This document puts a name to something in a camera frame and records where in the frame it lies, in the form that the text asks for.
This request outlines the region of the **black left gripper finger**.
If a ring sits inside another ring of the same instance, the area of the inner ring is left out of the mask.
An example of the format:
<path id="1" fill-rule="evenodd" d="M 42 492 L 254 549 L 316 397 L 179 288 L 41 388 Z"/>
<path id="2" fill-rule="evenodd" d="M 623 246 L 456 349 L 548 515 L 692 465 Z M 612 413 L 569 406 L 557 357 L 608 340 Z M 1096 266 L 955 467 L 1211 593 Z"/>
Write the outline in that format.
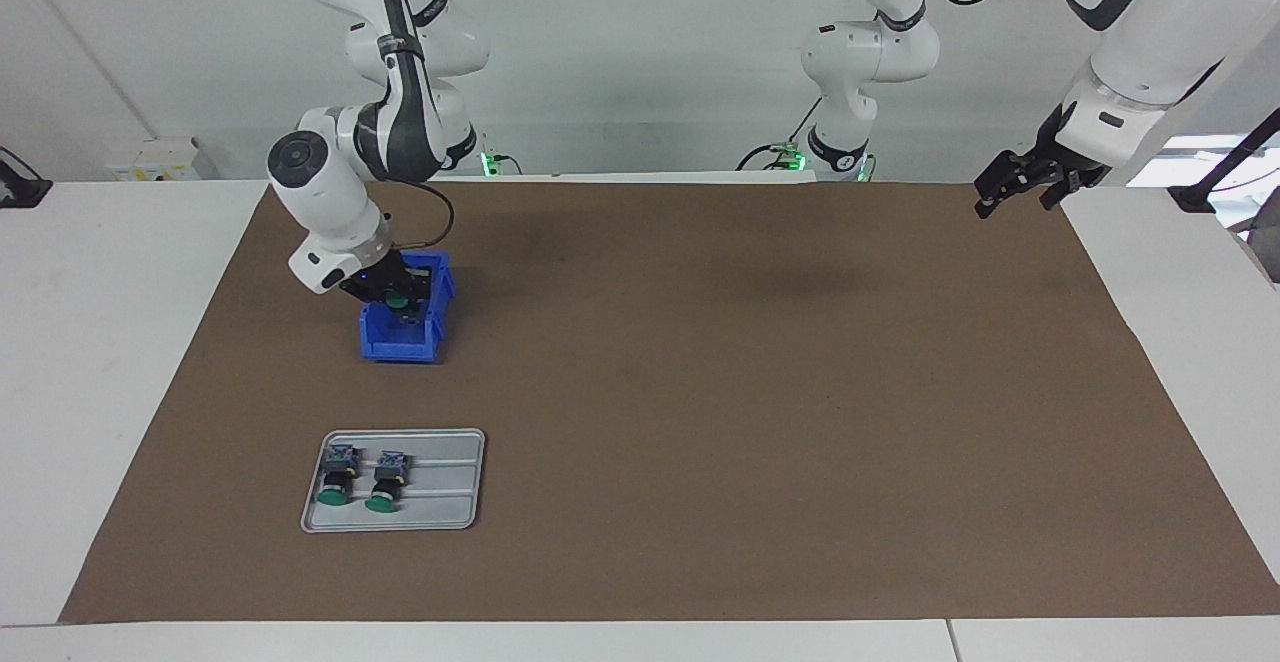
<path id="1" fill-rule="evenodd" d="M 1056 163 L 1011 150 L 997 152 L 974 181 L 978 201 L 974 210 L 979 219 L 988 219 L 996 207 L 1014 196 L 1056 182 Z"/>
<path id="2" fill-rule="evenodd" d="M 1048 184 L 1042 193 L 1043 210 L 1053 210 L 1053 207 L 1060 206 L 1070 195 L 1096 187 L 1110 172 L 1110 166 L 1097 166 L 1097 169 L 1091 170 L 1079 170 L 1075 166 L 1069 166 L 1061 178 Z"/>

